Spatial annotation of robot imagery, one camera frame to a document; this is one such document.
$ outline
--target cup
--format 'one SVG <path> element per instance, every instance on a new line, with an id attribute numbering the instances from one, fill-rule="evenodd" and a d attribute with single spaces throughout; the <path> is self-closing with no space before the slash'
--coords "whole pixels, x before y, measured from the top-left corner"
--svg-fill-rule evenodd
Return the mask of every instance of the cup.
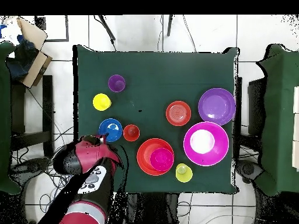
<path id="1" fill-rule="evenodd" d="M 140 135 L 139 128 L 134 124 L 129 124 L 124 127 L 124 139 L 129 142 L 134 142 Z"/>
<path id="2" fill-rule="evenodd" d="M 107 95 L 99 93 L 93 98 L 92 104 L 95 109 L 99 111 L 105 111 L 111 106 L 111 100 Z"/>
<path id="3" fill-rule="evenodd" d="M 121 92 L 126 87 L 126 81 L 120 75 L 113 75 L 108 80 L 108 87 L 113 92 Z"/>
<path id="4" fill-rule="evenodd" d="M 193 176 L 192 170 L 186 164 L 180 163 L 177 165 L 175 170 L 175 177 L 177 178 L 178 181 L 183 183 L 188 182 L 191 180 L 192 176 Z"/>

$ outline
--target pink cup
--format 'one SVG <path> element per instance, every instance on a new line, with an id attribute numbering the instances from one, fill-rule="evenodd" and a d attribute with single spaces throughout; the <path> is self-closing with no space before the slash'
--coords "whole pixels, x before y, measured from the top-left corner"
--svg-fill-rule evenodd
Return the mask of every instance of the pink cup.
<path id="1" fill-rule="evenodd" d="M 167 171 L 172 167 L 174 157 L 168 149 L 159 148 L 152 152 L 150 161 L 155 170 Z"/>

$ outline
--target red bowl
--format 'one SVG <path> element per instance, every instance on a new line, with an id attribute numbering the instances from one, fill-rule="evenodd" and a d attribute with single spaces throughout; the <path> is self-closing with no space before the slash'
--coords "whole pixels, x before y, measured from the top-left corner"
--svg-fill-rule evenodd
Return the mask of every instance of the red bowl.
<path id="1" fill-rule="evenodd" d="M 177 100 L 166 109 L 166 118 L 174 126 L 182 126 L 191 118 L 191 109 L 187 103 Z"/>

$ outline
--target red cup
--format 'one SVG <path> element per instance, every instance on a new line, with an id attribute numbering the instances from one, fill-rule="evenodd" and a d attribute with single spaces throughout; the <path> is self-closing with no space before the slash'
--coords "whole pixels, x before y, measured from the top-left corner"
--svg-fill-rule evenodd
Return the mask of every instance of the red cup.
<path id="1" fill-rule="evenodd" d="M 134 142 L 140 135 L 139 128 L 134 124 L 129 124 L 124 127 L 124 139 L 129 142 Z"/>

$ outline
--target purple cup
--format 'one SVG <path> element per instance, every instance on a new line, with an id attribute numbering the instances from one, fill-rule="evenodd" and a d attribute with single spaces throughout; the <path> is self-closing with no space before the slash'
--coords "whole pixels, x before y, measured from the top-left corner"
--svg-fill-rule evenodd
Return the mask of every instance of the purple cup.
<path id="1" fill-rule="evenodd" d="M 214 88 L 202 95 L 198 108 L 203 121 L 224 125 L 233 118 L 236 104 L 233 95 L 229 91 Z"/>
<path id="2" fill-rule="evenodd" d="M 152 152 L 149 160 L 155 170 L 167 171 L 172 167 L 174 157 L 168 149 L 159 148 Z"/>
<path id="3" fill-rule="evenodd" d="M 121 92 L 126 87 L 124 78 L 120 75 L 113 75 L 108 80 L 108 87 L 113 92 Z"/>
<path id="4" fill-rule="evenodd" d="M 226 156 L 229 141 L 226 131 L 220 125 L 200 122 L 187 131 L 183 147 L 186 156 L 195 164 L 212 166 Z"/>

